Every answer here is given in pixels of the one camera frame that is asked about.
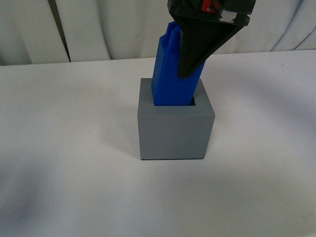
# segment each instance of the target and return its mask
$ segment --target red component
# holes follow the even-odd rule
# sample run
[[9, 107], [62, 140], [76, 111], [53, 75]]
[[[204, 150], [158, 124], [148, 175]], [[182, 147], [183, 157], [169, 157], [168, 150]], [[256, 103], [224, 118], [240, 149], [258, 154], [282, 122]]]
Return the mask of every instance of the red component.
[[219, 4], [216, 0], [204, 0], [202, 4], [202, 11], [215, 13], [219, 8]]

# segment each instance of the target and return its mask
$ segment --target gray plastic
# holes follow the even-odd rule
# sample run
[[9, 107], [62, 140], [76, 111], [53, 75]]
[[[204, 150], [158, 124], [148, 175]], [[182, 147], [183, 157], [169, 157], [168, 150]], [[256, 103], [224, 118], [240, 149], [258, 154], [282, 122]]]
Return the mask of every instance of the gray plastic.
[[155, 106], [152, 79], [141, 79], [138, 131], [141, 159], [202, 159], [215, 113], [199, 80], [192, 106]]

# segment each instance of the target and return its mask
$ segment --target curtain fold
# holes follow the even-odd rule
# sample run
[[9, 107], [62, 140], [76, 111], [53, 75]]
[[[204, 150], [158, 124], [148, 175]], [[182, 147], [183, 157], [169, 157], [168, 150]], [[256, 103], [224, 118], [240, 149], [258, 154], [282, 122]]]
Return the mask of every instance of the curtain fold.
[[[167, 0], [56, 0], [70, 59], [155, 57]], [[316, 49], [315, 0], [257, 0], [249, 26], [215, 53]], [[0, 1], [0, 65], [68, 62], [47, 0]]]
[[72, 62], [109, 60], [96, 0], [56, 0]]
[[304, 43], [316, 27], [316, 2], [315, 0], [304, 0], [297, 10], [286, 32], [274, 47], [273, 51], [312, 49], [313, 45]]
[[7, 0], [33, 64], [69, 62], [47, 0]]

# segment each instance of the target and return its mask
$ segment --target white tabletop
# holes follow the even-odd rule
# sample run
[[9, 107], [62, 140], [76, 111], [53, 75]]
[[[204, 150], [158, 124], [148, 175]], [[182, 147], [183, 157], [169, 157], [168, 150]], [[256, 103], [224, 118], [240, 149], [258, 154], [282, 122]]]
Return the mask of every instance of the white tabletop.
[[316, 236], [316, 51], [211, 56], [203, 160], [140, 160], [154, 62], [0, 67], [0, 236]]

